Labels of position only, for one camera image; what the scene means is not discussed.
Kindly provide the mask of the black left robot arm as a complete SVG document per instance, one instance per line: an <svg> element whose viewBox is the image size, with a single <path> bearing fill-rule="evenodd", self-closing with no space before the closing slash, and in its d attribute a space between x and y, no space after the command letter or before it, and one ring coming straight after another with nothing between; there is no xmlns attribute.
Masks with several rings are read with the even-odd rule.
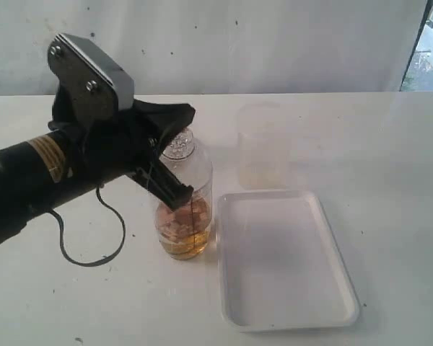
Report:
<svg viewBox="0 0 433 346"><path fill-rule="evenodd" d="M59 88L52 113L48 133L0 150L0 244L30 220L122 176L170 209L190 200L193 188L160 157L192 123L191 105L135 100L85 129L69 93Z"/></svg>

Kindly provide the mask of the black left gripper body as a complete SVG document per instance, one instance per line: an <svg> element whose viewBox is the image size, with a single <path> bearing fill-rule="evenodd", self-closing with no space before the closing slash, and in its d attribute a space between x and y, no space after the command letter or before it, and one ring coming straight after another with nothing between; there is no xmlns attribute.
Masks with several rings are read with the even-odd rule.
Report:
<svg viewBox="0 0 433 346"><path fill-rule="evenodd" d="M56 159L48 171L53 187L99 187L126 175L142 187L156 187L159 166L159 106L134 100L131 108L98 120L102 92L72 96L58 88L48 127L48 149Z"/></svg>

